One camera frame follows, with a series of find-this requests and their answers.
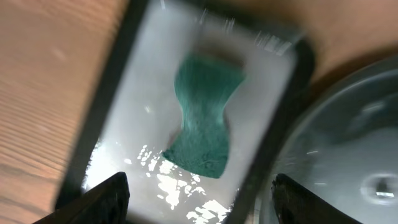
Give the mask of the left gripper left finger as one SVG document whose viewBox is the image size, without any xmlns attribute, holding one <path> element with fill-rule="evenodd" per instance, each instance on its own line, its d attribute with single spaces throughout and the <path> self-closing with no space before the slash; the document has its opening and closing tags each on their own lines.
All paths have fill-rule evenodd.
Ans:
<svg viewBox="0 0 398 224">
<path fill-rule="evenodd" d="M 117 172 L 34 224 L 125 224 L 129 197 L 127 176 Z"/>
</svg>

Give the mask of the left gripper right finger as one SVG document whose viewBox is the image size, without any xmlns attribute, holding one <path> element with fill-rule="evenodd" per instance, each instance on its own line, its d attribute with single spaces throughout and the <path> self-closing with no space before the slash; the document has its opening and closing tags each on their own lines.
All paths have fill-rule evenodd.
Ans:
<svg viewBox="0 0 398 224">
<path fill-rule="evenodd" d="M 272 202 L 279 223 L 360 224 L 285 174 L 272 182 Z"/>
</svg>

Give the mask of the green yellow sponge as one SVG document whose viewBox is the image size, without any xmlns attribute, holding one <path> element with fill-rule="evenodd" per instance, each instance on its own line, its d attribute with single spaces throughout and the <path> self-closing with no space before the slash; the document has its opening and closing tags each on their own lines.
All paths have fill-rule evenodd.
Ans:
<svg viewBox="0 0 398 224">
<path fill-rule="evenodd" d="M 163 157 L 193 174 L 220 178 L 229 155 L 224 108 L 244 78 L 237 65 L 203 54 L 188 55 L 174 81 L 182 109 L 181 130 Z"/>
</svg>

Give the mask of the black round tray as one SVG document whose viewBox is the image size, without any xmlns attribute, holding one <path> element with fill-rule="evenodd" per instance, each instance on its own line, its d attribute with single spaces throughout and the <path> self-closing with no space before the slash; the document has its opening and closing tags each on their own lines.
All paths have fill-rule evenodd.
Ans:
<svg viewBox="0 0 398 224">
<path fill-rule="evenodd" d="M 397 222 L 397 57 L 334 84 L 290 131 L 257 198 L 255 223 L 277 223 L 278 174 L 360 223 Z"/>
</svg>

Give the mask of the black rectangular tray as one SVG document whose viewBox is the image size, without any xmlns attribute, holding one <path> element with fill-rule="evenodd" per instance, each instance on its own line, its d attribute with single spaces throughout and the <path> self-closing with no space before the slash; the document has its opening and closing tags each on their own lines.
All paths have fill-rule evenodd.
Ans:
<svg viewBox="0 0 398 224">
<path fill-rule="evenodd" d="M 192 53 L 244 75 L 224 109 L 231 146 L 212 179 L 162 157 L 182 123 L 174 91 Z M 85 118 L 55 208 L 117 172 L 127 176 L 128 223 L 225 223 L 257 151 L 278 145 L 296 118 L 315 55 L 303 32 L 215 1 L 131 1 Z"/>
</svg>

